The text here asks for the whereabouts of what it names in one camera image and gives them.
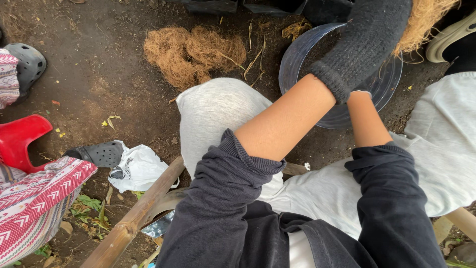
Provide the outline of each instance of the red object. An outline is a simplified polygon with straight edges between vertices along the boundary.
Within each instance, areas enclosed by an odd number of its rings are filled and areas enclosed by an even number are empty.
[[[33,166],[28,157],[28,145],[53,129],[41,115],[33,114],[6,124],[0,124],[0,161],[27,174],[45,168]]]

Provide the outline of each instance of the foot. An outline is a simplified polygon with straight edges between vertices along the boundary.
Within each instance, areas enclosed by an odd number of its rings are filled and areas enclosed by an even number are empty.
[[[13,103],[24,102],[30,95],[30,88],[46,69],[46,60],[34,47],[11,43],[4,47],[10,54],[18,59],[17,78],[20,84],[20,97]]]
[[[448,26],[435,36],[426,48],[431,62],[453,62],[458,57],[476,59],[476,11]]]
[[[107,142],[98,145],[80,146],[65,152],[65,155],[86,160],[97,167],[116,167],[119,165],[124,149],[118,142]]]

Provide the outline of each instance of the black long-sleeve shirt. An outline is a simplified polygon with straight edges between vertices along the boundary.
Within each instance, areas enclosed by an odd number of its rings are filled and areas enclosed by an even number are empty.
[[[358,241],[322,220],[276,214],[255,201],[286,162],[250,157],[231,130],[197,164],[177,205],[157,266],[164,268],[289,267],[287,232],[302,229],[316,267],[445,268],[414,159],[387,144],[353,150],[346,163],[361,184]]]

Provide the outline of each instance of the black sleeve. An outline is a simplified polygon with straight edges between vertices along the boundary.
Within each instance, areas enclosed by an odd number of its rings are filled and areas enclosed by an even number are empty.
[[[359,242],[379,267],[446,268],[425,212],[410,153],[392,144],[352,151],[346,168],[361,185]]]
[[[177,204],[157,267],[237,267],[243,251],[247,205],[286,162],[250,157],[231,130],[197,164],[186,197]]]

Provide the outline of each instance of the gray pants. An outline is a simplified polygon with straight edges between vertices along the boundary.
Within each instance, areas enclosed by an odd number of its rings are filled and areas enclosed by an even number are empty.
[[[208,147],[225,129],[236,130],[271,105],[244,82],[218,78],[186,90],[177,98],[184,164],[195,173]],[[476,72],[452,74],[427,87],[405,128],[407,138],[391,133],[415,158],[426,212],[441,216],[476,199]],[[282,174],[263,185],[259,200],[276,212],[323,219],[354,238],[360,234],[360,186],[344,168],[350,158],[283,183]]]

